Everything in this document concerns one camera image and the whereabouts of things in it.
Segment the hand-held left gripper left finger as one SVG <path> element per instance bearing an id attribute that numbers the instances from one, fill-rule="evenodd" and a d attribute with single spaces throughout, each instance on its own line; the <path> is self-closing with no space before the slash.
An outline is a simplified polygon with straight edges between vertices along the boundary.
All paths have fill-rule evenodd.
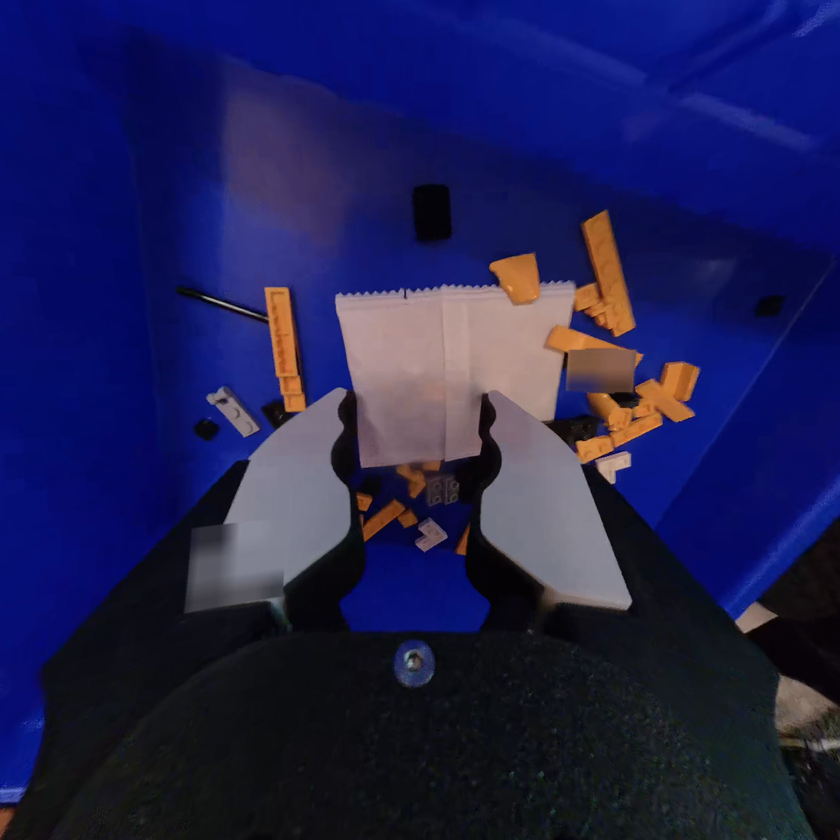
<path id="1" fill-rule="evenodd" d="M 238 594 L 338 611 L 361 581 L 355 409 L 354 394 L 336 388 L 250 456 L 224 523 L 224 568 Z"/>

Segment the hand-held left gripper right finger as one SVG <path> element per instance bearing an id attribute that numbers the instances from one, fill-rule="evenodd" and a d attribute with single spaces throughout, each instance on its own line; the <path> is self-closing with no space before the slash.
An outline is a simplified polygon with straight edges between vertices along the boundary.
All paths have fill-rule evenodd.
<path id="1" fill-rule="evenodd" d="M 482 632 L 540 632 L 561 607 L 624 615 L 633 598 L 578 458 L 498 391 L 481 397 L 469 582 Z"/>

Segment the small white paper bag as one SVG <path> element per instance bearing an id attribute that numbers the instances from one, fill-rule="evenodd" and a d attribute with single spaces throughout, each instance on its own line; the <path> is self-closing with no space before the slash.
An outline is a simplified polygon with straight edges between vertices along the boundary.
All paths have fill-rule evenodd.
<path id="1" fill-rule="evenodd" d="M 490 392 L 552 420 L 564 357 L 546 342 L 570 325 L 574 294 L 573 283 L 550 282 L 521 305 L 492 286 L 338 295 L 361 466 L 478 455 Z"/>

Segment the large blue plastic bin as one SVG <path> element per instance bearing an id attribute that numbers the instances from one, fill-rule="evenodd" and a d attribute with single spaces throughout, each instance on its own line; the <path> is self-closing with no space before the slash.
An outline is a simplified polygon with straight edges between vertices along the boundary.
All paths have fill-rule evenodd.
<path id="1" fill-rule="evenodd" d="M 593 280 L 606 209 L 645 375 L 696 422 L 620 487 L 731 612 L 838 516 L 838 2 L 2 2 L 2 803 L 39 671 L 258 441 L 247 306 L 289 286 L 310 400 L 334 298 Z"/>

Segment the thin black lego rod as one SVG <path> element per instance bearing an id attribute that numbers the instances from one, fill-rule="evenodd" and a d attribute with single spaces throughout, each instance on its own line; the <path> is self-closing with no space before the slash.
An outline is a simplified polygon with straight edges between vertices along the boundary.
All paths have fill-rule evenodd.
<path id="1" fill-rule="evenodd" d="M 226 312 L 234 313 L 238 316 L 268 324 L 269 319 L 266 313 L 252 308 L 244 307 L 238 303 L 228 301 L 223 298 L 215 297 L 205 293 L 204 291 L 184 286 L 175 287 L 175 292 L 184 298 L 193 299 L 206 303 L 209 306 L 222 309 Z"/>

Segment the pile of lego pieces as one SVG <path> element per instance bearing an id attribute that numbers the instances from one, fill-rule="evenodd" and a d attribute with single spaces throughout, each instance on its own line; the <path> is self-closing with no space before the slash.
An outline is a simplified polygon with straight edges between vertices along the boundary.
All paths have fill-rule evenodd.
<path id="1" fill-rule="evenodd" d="M 651 430 L 693 417 L 690 401 L 701 373 L 707 374 L 700 384 L 697 429 L 682 438 L 667 433 L 659 455 L 653 454 L 651 444 L 642 444 L 648 463 L 628 485 L 629 500 L 658 526 L 758 380 L 779 335 L 758 335 L 745 324 L 713 325 L 709 301 L 700 308 L 689 307 L 700 303 L 707 291 L 703 281 L 715 279 L 720 269 L 722 302 L 734 303 L 736 314 L 746 315 L 749 289 L 732 281 L 752 279 L 751 266 L 741 266 L 737 259 L 672 259 L 647 266 L 639 277 L 641 291 L 654 291 L 654 280 L 659 288 L 656 300 L 643 300 L 638 338 L 631 290 L 607 211 L 581 224 L 581 241 L 593 281 L 583 286 L 571 282 L 575 294 L 570 325 L 554 327 L 546 342 L 548 349 L 563 355 L 560 385 L 584 393 L 594 415 L 593 436 L 578 433 L 570 445 L 580 462 L 616 460 L 625 449 L 639 447 L 638 439 Z M 560 282 L 541 281 L 539 260 L 534 253 L 498 259 L 489 266 L 496 282 L 444 286 L 498 287 L 516 305 L 532 303 L 541 284 Z M 705 327 L 699 323 L 701 314 L 708 316 Z"/>

